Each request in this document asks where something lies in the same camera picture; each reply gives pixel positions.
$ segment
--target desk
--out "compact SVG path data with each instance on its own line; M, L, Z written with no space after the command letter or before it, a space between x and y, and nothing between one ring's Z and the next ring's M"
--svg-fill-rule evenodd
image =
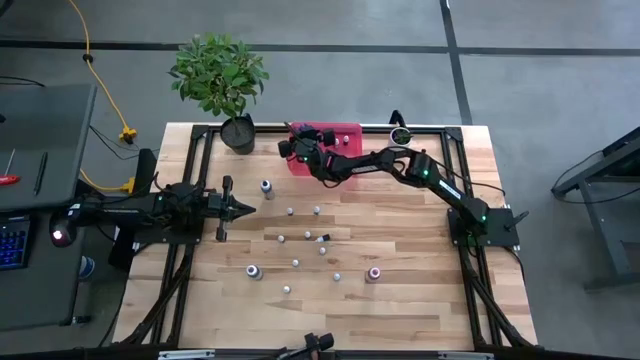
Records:
M10 174L20 182L0 188L0 212L58 206L71 200L82 163L96 87L66 85L0 92L0 167L13 149ZM49 153L42 189L35 196L40 161Z
M192 125L167 125L156 168L161 186L181 181ZM488 128L468 126L462 132L472 180L499 186ZM365 134L363 152L385 147L387 136ZM276 144L284 138L259 133L247 156L235 155L217 136L214 140L207 186L219 188L222 176L231 175L232 193L257 211L229 227L227 243L214 239L218 220L206 223L196 247L180 347L299 347L304 334L330 331L334 349L341 350L472 349L448 206L430 191L384 173L361 175L336 189L294 177L278 155ZM419 135L413 141L414 148L443 160L438 137ZM262 196L263 179L271 180L274 200ZM474 192L491 206L504 203L495 190L476 186ZM319 216L312 213L316 205ZM294 216L287 216L288 207ZM325 256L318 254L320 244L304 240L305 231L331 234L331 242L323 244ZM278 235L286 237L284 244ZM166 245L153 245L134 259L114 341L129 335L157 299L166 252ZM517 262L503 249L486 252L496 301L535 342ZM291 266L294 258L300 267ZM246 276L249 264L263 269L261 281ZM382 277L365 284L364 272L372 266L381 268ZM342 275L340 282L334 282L334 272ZM285 285L290 294L283 293ZM486 313L481 305L479 310L488 339Z

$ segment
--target gray table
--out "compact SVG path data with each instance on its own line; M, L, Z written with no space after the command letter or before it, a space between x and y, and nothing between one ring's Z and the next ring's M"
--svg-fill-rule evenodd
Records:
M55 206L75 191L96 88L68 85L0 91L0 171L16 149L9 174L22 180L0 187L0 212ZM34 196L42 154L49 159L42 188Z
M28 266L0 271L0 330L65 325L72 319L84 231L79 229L71 246L56 248L49 237L55 210L46 208L74 196L95 95L92 85L0 91L0 114L6 119L0 123L0 170L4 174L15 148L9 173L22 177L18 184L0 187L0 217L32 217ZM45 151L49 160L42 189L34 196Z

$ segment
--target green leaves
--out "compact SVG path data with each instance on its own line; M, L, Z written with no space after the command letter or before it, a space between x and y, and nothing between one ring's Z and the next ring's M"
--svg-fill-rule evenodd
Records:
M226 69L224 69L224 71L222 72L222 76L233 78L238 73L238 70L240 70L240 67L238 65L231 64Z
M269 79L262 57L249 53L241 41L234 44L229 34L194 36L180 46L168 73L175 79L171 89L182 100L195 100L203 111L231 118L243 113L247 96L256 102L257 88L262 94L263 80Z
M240 86L240 85L244 84L245 82L247 82L246 78L237 77L237 78L233 79L233 82L231 83L231 86Z

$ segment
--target red screwdriver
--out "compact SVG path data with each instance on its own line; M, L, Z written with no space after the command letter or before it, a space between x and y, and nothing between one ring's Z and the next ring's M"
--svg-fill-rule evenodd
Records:
M9 169L11 168L11 163L13 162L13 155L16 154L16 149L13 149L11 152L11 157L9 158L9 164L7 165L7 170L4 172L4 176L0 176L0 186L12 185L20 181L20 176L16 175L7 175L9 173Z

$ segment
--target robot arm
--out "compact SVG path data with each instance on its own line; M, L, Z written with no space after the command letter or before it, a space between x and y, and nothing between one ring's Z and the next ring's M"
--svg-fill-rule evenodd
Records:
M129 198L84 198L72 205L51 228L54 245L68 246L77 227L114 224L136 233L139 243L181 243L202 235L204 219L220 219L216 240L226 241L226 224L255 212L231 195L233 180L225 176L222 193L199 184L177 183L159 193Z
M322 150L315 140L292 137L279 144L280 155L291 161L306 163L313 177L320 181L341 183L354 174L384 171L398 182L415 188L427 188L455 209L465 228L476 236L487 233L487 203L468 197L454 183L440 174L438 162L426 154L404 147L388 147L349 158L332 151ZM400 159L408 158L409 164L401 171L395 167Z

